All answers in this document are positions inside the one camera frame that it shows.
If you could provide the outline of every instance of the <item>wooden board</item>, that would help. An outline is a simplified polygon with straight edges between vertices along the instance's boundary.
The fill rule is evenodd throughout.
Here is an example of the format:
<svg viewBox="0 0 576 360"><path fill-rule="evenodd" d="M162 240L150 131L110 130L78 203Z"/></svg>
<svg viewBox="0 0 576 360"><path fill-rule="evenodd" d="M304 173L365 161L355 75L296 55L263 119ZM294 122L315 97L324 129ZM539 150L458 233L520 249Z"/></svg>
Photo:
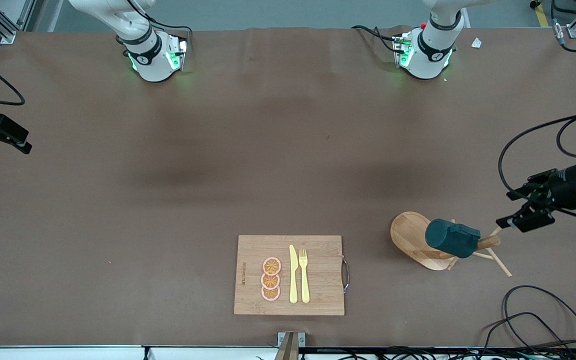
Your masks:
<svg viewBox="0 0 576 360"><path fill-rule="evenodd" d="M440 259L439 256L445 253L428 246L426 243L428 224L430 220L418 212L402 212L395 217L390 226L392 242L426 269L432 271L448 269L454 257Z"/></svg>
<svg viewBox="0 0 576 360"><path fill-rule="evenodd" d="M290 251L293 245L308 253L310 302L302 302L302 269L296 272L299 301L290 303ZM262 263L274 256L281 261L275 301L261 296ZM240 315L345 315L339 235L240 235L235 278L235 314Z"/></svg>

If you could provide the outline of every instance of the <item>metal handle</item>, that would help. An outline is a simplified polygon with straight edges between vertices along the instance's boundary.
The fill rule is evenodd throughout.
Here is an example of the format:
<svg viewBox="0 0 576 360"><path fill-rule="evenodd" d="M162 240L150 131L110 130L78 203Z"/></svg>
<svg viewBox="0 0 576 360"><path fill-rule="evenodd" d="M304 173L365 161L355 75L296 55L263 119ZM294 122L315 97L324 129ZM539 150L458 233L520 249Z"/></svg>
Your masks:
<svg viewBox="0 0 576 360"><path fill-rule="evenodd" d="M341 255L341 261L342 265L345 265L345 285L343 285L343 293L345 294L348 291L348 287L350 286L350 266L348 266L346 256Z"/></svg>

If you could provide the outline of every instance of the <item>floor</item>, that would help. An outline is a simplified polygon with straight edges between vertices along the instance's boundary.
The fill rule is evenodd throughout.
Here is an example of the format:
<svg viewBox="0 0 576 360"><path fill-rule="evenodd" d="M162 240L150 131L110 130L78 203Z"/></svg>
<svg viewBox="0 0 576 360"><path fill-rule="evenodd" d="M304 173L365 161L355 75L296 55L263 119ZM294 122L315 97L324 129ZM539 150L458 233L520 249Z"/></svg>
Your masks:
<svg viewBox="0 0 576 360"><path fill-rule="evenodd" d="M557 0L558 6L576 9L573 0ZM550 18L549 1L544 2ZM473 28L539 27L537 15L528 0L498 0L468 9ZM68 0L44 0L35 25L37 31L109 32L101 21L75 10ZM170 25L187 25L194 30L242 30L269 27L349 28L353 25L388 28L394 25L417 25L428 19L421 0L338 0L220 2L159 0L148 10L153 18ZM561 23L574 16L558 14Z"/></svg>

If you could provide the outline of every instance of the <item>wooden stand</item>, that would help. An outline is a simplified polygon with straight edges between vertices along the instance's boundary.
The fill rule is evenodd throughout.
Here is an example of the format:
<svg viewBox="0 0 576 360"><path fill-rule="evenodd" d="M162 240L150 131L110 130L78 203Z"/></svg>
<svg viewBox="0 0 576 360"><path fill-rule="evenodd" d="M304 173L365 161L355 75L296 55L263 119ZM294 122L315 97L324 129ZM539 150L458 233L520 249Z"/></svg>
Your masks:
<svg viewBox="0 0 576 360"><path fill-rule="evenodd" d="M408 211L397 215L390 226L390 237L395 246L404 254L421 264L426 269L432 271L443 271L452 269L459 257L450 255L443 251L431 248L426 243L426 228L430 220L424 215ZM508 278L513 274L501 262L496 253L492 250L501 243L498 236L501 228L496 228L488 237L479 240L477 250L486 250L488 255L475 251L472 255L478 258L493 260Z"/></svg>

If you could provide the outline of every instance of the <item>white paper scrap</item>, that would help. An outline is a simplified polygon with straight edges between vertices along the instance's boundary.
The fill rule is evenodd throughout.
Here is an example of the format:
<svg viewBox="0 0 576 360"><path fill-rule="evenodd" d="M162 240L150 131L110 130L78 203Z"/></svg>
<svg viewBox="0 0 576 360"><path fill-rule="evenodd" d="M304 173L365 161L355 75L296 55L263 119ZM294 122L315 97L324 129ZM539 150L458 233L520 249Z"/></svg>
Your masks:
<svg viewBox="0 0 576 360"><path fill-rule="evenodd" d="M480 40L480 38L475 38L475 41L472 42L471 46L475 49L481 48L482 47L482 41Z"/></svg>

